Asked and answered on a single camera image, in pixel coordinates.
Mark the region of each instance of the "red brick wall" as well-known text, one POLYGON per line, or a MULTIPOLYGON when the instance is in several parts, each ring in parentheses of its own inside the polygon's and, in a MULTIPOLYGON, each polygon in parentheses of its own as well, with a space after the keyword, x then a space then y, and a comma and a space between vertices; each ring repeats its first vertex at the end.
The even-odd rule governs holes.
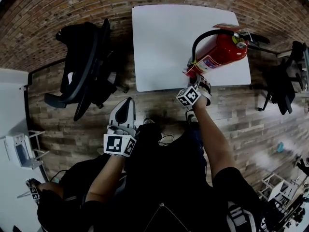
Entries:
POLYGON ((289 49, 293 40, 309 43, 306 0, 15 0, 0 13, 0 67, 30 72, 63 58, 66 48, 55 34, 68 24, 101 25, 107 17, 115 37, 130 39, 131 8, 159 3, 233 11, 241 25, 269 37, 275 51, 289 49))

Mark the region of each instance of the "wire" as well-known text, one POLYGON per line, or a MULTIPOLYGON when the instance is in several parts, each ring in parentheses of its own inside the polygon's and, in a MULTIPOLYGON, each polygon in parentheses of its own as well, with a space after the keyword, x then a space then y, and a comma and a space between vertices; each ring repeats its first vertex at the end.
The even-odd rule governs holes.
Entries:
POLYGON ((53 178, 51 178, 50 179, 50 182, 52 182, 53 181, 53 179, 59 174, 59 173, 61 173, 61 172, 63 172, 63 171, 66 171, 66 170, 60 170, 57 174, 55 174, 54 175, 54 177, 53 178))
POLYGON ((165 138, 165 137, 172 137, 173 138, 173 142, 175 141, 175 138, 174 138, 174 136, 173 135, 171 135, 171 134, 169 134, 169 135, 165 135, 164 137, 162 137, 161 139, 160 139, 160 141, 159 141, 159 144, 163 144, 164 146, 166 146, 166 145, 169 145, 169 144, 171 144, 171 143, 163 143, 163 142, 161 142, 162 141, 162 139, 163 138, 165 138))
POLYGON ((188 111, 185 112, 185 120, 186 120, 187 122, 189 122, 188 113, 191 112, 191 111, 193 112, 193 109, 189 109, 189 108, 188 108, 188 111))

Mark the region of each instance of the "fire extinguisher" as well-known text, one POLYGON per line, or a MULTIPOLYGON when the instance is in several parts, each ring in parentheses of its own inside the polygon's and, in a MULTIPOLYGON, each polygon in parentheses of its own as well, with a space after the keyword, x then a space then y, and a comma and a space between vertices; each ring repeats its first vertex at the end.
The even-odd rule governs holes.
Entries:
POLYGON ((248 52, 249 42, 269 44, 269 39, 250 33, 238 33, 226 29, 211 30, 200 35, 193 43, 192 57, 188 63, 186 75, 194 78, 195 73, 204 74, 212 69, 243 59, 248 52), (197 52, 198 43, 214 35, 197 52))

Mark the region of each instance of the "white table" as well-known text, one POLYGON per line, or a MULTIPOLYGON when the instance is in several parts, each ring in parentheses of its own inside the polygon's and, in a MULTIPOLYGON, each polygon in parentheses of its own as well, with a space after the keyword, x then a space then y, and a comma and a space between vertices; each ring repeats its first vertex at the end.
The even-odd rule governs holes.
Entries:
MULTIPOLYGON (((187 87, 182 73, 194 40, 219 23, 238 25, 233 12, 191 5, 146 5, 132 9, 133 45, 137 90, 187 87)), ((210 37, 197 46, 197 50, 210 37)), ((251 83, 248 58, 206 74, 212 86, 251 83)))

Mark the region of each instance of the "shoe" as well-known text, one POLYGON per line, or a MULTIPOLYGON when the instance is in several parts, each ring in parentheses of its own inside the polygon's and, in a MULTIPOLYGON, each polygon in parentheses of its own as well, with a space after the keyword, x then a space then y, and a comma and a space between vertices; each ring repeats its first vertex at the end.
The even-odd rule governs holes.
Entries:
POLYGON ((155 122, 151 118, 145 118, 143 125, 154 124, 155 122))
POLYGON ((189 126, 192 127, 193 123, 198 123, 197 117, 195 116, 193 110, 189 110, 185 113, 185 118, 189 124, 189 126))
POLYGON ((41 182, 40 181, 38 181, 38 180, 36 180, 36 179, 34 179, 34 178, 32 178, 32 179, 28 179, 28 180, 26 180, 26 185, 30 188, 30 187, 36 187, 36 186, 38 186, 39 184, 41 184, 41 182))
POLYGON ((100 156, 103 155, 104 154, 104 148, 103 147, 97 148, 97 152, 100 154, 100 156))
POLYGON ((300 159, 301 159, 301 155, 296 154, 294 161, 292 161, 293 167, 296 167, 296 165, 299 163, 300 159))

